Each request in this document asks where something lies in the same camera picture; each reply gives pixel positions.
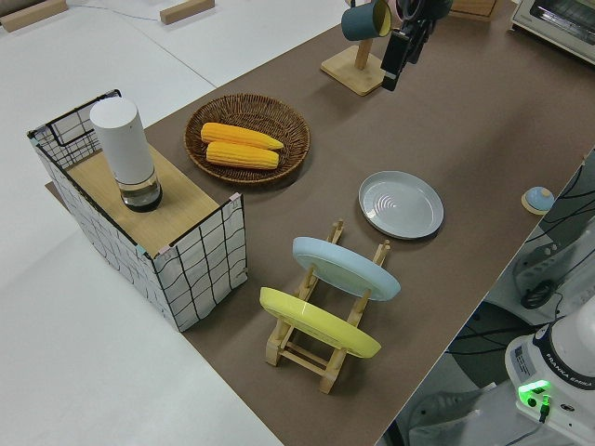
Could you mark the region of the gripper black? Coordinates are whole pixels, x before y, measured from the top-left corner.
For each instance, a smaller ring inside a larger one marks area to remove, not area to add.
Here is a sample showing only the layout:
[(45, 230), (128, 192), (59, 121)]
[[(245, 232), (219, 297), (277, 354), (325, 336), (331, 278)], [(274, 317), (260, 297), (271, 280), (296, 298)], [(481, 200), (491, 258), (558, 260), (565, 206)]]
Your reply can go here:
[(423, 46), (433, 33), (435, 21), (448, 15), (453, 0), (397, 0), (396, 8), (403, 25), (413, 24), (411, 39), (402, 32), (393, 31), (390, 35), (381, 70), (384, 77), (381, 86), (389, 91), (396, 88), (406, 63), (416, 64)]

